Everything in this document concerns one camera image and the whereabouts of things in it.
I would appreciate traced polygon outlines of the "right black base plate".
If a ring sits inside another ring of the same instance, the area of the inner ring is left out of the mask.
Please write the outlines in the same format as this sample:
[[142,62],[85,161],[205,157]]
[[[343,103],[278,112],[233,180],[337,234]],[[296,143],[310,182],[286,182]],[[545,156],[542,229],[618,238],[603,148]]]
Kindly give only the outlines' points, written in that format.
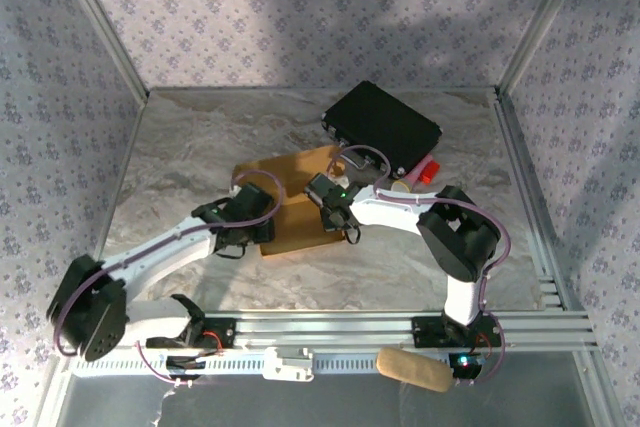
[[502,346],[497,323],[482,314],[469,326],[458,324],[445,315],[413,317],[411,333],[416,348]]

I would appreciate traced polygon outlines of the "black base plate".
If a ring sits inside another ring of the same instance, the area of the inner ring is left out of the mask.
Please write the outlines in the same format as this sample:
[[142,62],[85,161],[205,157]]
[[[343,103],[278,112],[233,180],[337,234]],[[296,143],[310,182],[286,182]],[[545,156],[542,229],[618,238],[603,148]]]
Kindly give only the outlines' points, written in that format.
[[192,318],[180,334],[155,336],[147,339],[146,348],[194,348],[219,350],[231,348],[236,335],[236,319],[233,317]]
[[416,348],[502,346],[497,323],[482,314],[469,326],[458,324],[445,315],[413,317],[411,333]]

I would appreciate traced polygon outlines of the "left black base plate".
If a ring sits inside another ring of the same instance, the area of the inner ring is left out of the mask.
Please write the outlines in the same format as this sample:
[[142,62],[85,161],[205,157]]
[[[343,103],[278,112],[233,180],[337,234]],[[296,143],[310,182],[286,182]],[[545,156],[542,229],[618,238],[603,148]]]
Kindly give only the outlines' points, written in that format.
[[155,336],[147,339],[146,348],[194,348],[219,350],[231,348],[236,335],[236,319],[233,317],[192,318],[180,334]]

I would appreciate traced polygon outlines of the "black case with metal latches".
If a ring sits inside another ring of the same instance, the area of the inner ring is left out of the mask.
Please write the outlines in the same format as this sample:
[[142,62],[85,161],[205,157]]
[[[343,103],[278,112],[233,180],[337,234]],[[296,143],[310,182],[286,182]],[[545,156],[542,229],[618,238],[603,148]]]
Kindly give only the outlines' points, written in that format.
[[442,136],[436,122],[370,81],[360,82],[326,110],[321,125],[335,141],[356,145],[358,155],[377,167],[385,156],[394,178],[412,171]]

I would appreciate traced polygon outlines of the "aluminium side rail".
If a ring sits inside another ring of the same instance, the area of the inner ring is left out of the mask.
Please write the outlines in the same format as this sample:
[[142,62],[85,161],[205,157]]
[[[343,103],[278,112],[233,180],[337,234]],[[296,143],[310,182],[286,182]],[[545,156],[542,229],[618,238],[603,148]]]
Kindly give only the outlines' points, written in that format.
[[513,103],[508,95],[495,90],[493,107],[526,218],[527,240],[540,291],[539,305],[549,318],[547,327],[561,346],[575,340],[585,349],[591,348],[597,344],[593,327],[576,295],[566,286],[565,275],[554,252],[550,218],[540,200],[540,186],[535,169],[529,165],[530,155],[521,138]]

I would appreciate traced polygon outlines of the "white torn film scrap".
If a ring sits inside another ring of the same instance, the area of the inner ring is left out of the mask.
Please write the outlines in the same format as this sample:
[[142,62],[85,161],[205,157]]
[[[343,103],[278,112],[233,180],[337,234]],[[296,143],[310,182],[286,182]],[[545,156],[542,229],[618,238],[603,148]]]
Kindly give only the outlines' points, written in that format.
[[165,407],[166,401],[171,399],[176,394],[176,390],[174,388],[168,390],[161,397],[157,407],[154,410],[154,413],[151,416],[151,420],[149,421],[148,427],[159,427],[163,416],[163,409]]

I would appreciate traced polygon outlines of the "tan foam roll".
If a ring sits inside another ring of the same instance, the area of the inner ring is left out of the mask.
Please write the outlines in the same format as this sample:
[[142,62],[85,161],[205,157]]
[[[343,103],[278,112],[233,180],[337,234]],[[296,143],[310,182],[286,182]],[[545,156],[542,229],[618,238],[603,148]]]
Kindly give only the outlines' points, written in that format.
[[384,347],[376,356],[376,369],[384,377],[438,393],[454,385],[448,364],[431,357]]

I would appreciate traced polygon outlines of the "white plastic clip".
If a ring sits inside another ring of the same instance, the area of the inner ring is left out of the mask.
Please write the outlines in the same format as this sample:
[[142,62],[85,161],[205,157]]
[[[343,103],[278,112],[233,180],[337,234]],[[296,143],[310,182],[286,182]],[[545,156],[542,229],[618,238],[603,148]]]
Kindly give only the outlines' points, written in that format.
[[314,379],[314,353],[306,347],[266,348],[261,373],[266,380],[311,382]]

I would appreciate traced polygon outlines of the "aluminium frame post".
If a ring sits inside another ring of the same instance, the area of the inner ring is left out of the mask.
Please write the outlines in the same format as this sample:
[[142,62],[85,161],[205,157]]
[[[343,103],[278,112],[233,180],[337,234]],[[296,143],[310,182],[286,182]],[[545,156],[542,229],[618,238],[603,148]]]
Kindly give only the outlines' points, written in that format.
[[145,106],[149,92],[137,73],[134,62],[121,42],[101,1],[78,1],[136,102]]
[[535,52],[552,26],[565,0],[540,0],[509,64],[496,86],[499,100],[511,95],[525,74]]

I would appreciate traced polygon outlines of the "brown cardboard box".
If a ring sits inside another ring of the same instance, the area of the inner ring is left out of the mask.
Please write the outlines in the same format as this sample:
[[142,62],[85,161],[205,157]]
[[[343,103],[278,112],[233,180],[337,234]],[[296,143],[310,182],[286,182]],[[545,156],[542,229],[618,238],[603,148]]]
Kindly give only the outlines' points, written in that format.
[[277,186],[270,178],[256,175],[254,172],[258,170],[273,174],[284,189],[282,205],[274,216],[275,238],[260,246],[264,258],[275,258],[344,240],[342,232],[326,232],[323,229],[319,208],[304,194],[304,187],[316,174],[326,171],[337,152],[335,146],[322,146],[234,167],[232,176],[241,176],[240,184],[254,183],[277,198]]

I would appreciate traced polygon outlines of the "black board with LED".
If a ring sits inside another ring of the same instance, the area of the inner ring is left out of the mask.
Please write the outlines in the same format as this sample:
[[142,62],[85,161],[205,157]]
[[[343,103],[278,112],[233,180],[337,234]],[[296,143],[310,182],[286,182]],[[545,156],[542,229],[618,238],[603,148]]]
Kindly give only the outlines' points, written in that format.
[[486,362],[479,353],[451,353],[448,355],[453,378],[456,381],[475,381]]

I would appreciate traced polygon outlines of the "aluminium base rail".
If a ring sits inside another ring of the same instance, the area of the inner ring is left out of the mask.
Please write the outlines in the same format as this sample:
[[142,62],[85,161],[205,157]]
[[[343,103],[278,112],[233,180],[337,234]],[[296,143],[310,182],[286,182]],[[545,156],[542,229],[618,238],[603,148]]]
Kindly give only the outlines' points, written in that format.
[[[189,313],[163,317],[158,313],[140,313],[107,321],[99,327],[72,329],[73,341],[81,356],[101,358],[118,346],[129,346],[139,340],[166,334],[180,334],[192,318],[233,317],[236,319],[234,345],[226,349],[260,350],[275,346],[296,346],[313,349],[376,349],[383,346],[416,348],[411,333],[411,319],[418,316],[439,316],[435,312],[294,312],[246,311],[210,314]],[[575,340],[559,345],[547,327],[549,318],[542,311],[512,311],[488,315],[498,326],[501,347],[472,348],[497,351],[507,349],[580,350]],[[472,348],[417,348],[439,350],[470,350]]]

